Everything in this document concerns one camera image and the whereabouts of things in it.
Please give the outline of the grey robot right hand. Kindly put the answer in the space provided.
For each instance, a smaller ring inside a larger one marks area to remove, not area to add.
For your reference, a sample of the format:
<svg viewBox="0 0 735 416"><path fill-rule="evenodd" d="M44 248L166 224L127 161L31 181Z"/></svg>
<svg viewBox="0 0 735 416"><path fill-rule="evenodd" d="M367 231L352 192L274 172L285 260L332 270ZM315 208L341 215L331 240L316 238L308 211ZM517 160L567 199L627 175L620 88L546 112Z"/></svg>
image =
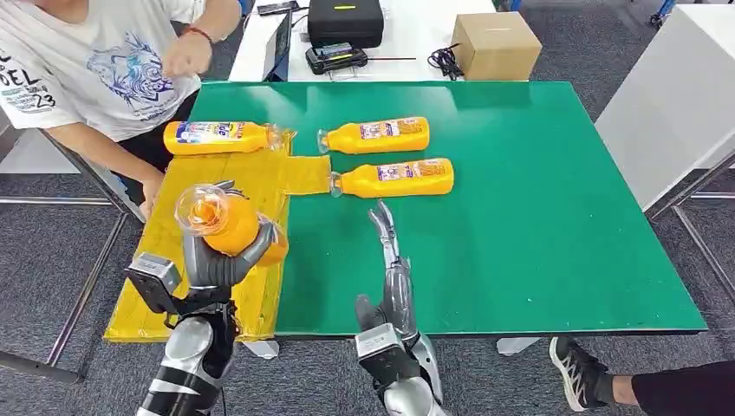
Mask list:
<svg viewBox="0 0 735 416"><path fill-rule="evenodd" d="M413 302L411 266L400 254L394 216L383 200L368 211L368 217L378 232L382 247L385 276L381 303L373 305L369 296L360 294L354 302L354 312L360 330L367 331L390 323L401 341L411 347L420 338Z"/></svg>

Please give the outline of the person's left hand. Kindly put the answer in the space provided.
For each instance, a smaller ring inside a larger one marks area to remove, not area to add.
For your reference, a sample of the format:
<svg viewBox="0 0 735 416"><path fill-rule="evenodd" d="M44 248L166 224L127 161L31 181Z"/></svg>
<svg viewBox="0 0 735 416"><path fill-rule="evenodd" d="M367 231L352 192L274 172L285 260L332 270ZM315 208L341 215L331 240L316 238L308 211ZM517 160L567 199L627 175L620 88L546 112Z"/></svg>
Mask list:
<svg viewBox="0 0 735 416"><path fill-rule="evenodd" d="M211 42L198 32L186 32L165 53L163 74L167 77L203 74L210 67L211 57Z"/></svg>

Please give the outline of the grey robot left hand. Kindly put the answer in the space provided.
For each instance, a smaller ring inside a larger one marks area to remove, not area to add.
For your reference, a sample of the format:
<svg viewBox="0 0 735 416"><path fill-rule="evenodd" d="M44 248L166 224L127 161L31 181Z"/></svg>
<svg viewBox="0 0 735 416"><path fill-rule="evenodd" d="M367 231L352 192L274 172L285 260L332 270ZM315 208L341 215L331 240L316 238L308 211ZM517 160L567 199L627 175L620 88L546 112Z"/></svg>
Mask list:
<svg viewBox="0 0 735 416"><path fill-rule="evenodd" d="M185 267L193 287L231 288L272 257L282 241L277 224L260 213L233 180L199 184L179 196Z"/></svg>

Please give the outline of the person's right hand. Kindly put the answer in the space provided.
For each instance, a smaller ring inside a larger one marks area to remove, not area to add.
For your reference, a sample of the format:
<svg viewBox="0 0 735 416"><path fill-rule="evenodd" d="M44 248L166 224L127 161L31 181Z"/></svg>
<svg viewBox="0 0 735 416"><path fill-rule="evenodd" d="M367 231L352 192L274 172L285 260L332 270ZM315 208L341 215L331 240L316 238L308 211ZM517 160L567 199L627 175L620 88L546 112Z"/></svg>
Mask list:
<svg viewBox="0 0 735 416"><path fill-rule="evenodd" d="M158 170L144 174L137 181L142 185L143 202L139 205L143 218L147 221L157 201L159 189L162 185L164 174Z"/></svg>

